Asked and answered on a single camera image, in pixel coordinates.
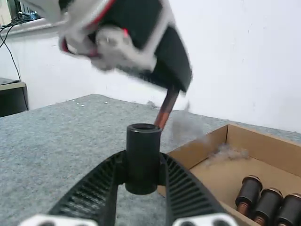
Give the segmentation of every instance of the brass cap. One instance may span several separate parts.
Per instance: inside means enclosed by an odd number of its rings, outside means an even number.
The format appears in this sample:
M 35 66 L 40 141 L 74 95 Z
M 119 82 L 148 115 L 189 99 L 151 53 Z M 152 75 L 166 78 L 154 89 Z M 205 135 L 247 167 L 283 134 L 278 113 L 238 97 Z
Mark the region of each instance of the brass cap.
M 243 179 L 243 183 L 245 182 L 245 180 L 247 179 L 254 179 L 254 180 L 257 180 L 259 182 L 259 184 L 261 185 L 261 189 L 262 189 L 262 182 L 260 181 L 259 177 L 257 176 L 254 176 L 254 175 L 249 175 L 249 176 L 246 176 L 244 179 Z
M 301 194 L 299 194 L 299 193 L 288 194 L 286 197 L 288 197 L 288 196 L 295 196 L 295 197 L 301 199 Z
M 261 193 L 263 193 L 265 191 L 273 191 L 273 192 L 277 193 L 278 195 L 280 195 L 281 198 L 283 199 L 283 195 L 282 195 L 281 191 L 279 191 L 277 188 L 269 187 L 269 188 L 263 189 L 263 191 Z

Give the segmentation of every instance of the dust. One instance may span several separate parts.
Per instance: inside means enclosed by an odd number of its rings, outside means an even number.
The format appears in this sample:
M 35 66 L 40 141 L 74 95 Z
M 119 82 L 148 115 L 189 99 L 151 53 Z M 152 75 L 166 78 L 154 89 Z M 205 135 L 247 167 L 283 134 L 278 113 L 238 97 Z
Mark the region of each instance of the dust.
M 188 103 L 185 109 L 172 121 L 172 142 L 179 147 L 184 145 L 187 140 L 197 140 L 207 146 L 211 146 L 211 141 L 202 129 L 202 124 L 196 123 L 189 117 L 189 109 L 190 104 Z M 204 164 L 209 166 L 222 161 L 234 161 L 248 158 L 249 152 L 246 149 L 234 148 L 228 144 L 222 144 L 208 155 L 208 159 Z

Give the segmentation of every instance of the red stripe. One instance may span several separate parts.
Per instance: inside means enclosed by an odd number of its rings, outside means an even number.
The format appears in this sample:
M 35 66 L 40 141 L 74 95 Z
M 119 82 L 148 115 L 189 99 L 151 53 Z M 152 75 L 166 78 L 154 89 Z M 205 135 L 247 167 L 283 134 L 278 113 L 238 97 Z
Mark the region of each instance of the red stripe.
M 107 3 L 107 5 L 105 6 L 105 8 L 101 11 L 101 13 L 88 26 L 97 24 L 103 18 L 103 16 L 108 12 L 108 10 L 111 8 L 114 1 L 115 0 L 110 0 Z

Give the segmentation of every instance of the white wall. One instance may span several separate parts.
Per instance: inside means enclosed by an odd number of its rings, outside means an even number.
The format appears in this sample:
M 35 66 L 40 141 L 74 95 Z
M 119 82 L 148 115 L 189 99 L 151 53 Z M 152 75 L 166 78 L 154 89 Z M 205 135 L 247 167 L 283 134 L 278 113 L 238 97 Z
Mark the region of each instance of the white wall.
M 194 78 L 191 112 L 301 132 L 301 1 L 171 0 Z M 164 91 L 61 54 L 53 30 L 12 36 L 31 109 L 98 93 L 157 105 Z M 17 78 L 0 49 L 0 77 Z M 176 109 L 183 108 L 179 99 Z

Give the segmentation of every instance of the copper rod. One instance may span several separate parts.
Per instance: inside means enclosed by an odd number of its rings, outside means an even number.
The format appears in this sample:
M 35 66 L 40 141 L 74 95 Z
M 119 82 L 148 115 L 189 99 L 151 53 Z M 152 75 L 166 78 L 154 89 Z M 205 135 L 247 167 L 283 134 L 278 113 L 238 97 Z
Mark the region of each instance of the copper rod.
M 167 90 L 166 97 L 163 101 L 163 104 L 160 108 L 160 111 L 157 115 L 157 118 L 155 120 L 155 126 L 158 126 L 162 130 L 165 127 L 165 124 L 169 118 L 169 115 L 174 107 L 175 101 L 178 98 L 179 95 L 179 90 L 178 89 L 169 89 Z

